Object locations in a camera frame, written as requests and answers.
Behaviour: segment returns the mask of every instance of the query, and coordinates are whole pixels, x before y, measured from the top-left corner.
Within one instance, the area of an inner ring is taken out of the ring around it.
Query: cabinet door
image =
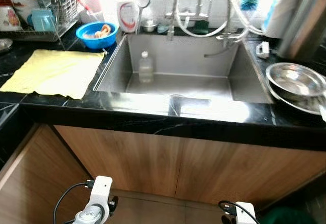
[[[0,222],[10,224],[52,223],[61,195],[88,174],[48,126],[41,126],[13,163],[1,172]],[[74,219],[83,210],[90,191],[72,190],[60,204],[57,223]]]
[[[217,204],[251,202],[260,208],[326,170],[326,152],[189,139],[184,144],[176,197]]]
[[[90,174],[113,188],[174,197],[182,140],[177,137],[56,126]]]

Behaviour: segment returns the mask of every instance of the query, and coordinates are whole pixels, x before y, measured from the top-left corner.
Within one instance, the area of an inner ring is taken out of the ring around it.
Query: black marble countertop
[[[63,36],[66,50],[90,51],[75,37],[75,28]],[[268,65],[280,61],[255,57],[263,39],[246,40],[254,64],[265,73]],[[272,50],[277,47],[270,40]],[[19,104],[38,123],[111,129],[148,134],[211,139],[253,145],[326,151],[326,123],[286,104],[211,101],[164,95],[95,92],[93,87],[116,48],[108,49],[82,100],[62,96],[0,93],[0,102]],[[14,42],[13,49],[0,55],[0,86],[31,56],[35,49],[62,50],[60,43]],[[307,65],[326,75],[326,49],[320,48]]]

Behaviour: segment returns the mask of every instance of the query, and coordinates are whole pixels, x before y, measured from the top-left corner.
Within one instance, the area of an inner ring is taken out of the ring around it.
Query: dish drying rack
[[[42,2],[43,8],[52,10],[56,22],[54,23],[54,32],[37,32],[31,27],[27,30],[0,32],[0,38],[10,38],[16,41],[43,41],[56,42],[78,21],[78,2],[77,0],[38,0]]]

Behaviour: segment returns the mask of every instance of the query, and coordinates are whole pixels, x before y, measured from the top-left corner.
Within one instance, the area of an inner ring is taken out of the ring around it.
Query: green object
[[[260,224],[317,224],[308,214],[288,207],[279,207],[269,212]]]
[[[208,24],[209,22],[206,20],[196,21],[192,32],[197,35],[206,35],[209,32]]]

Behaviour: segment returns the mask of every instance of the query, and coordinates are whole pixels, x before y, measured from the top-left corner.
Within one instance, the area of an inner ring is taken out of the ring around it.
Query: black cable
[[[66,221],[64,224],[71,224],[71,223],[73,223],[75,221],[75,219],[73,219],[73,220],[69,220],[69,221]]]
[[[86,186],[88,184],[88,182],[83,182],[83,183],[77,183],[71,187],[68,188],[67,191],[65,191],[65,193],[61,196],[61,198],[58,200],[55,209],[53,210],[53,224],[57,224],[57,208],[60,204],[60,202],[62,201],[62,199],[64,198],[64,196],[73,188],[78,187],[78,186]]]
[[[225,208],[222,206],[222,204],[231,204],[231,205],[234,205],[236,207],[239,207],[241,210],[243,210],[245,213],[248,214],[248,216],[250,216],[252,218],[252,220],[254,220],[257,224],[260,224],[259,221],[248,211],[246,210],[244,207],[242,207],[241,205],[235,203],[235,202],[232,202],[232,201],[228,201],[228,200],[222,200],[222,201],[219,201],[219,207],[223,210],[223,211],[227,211],[225,210]]]

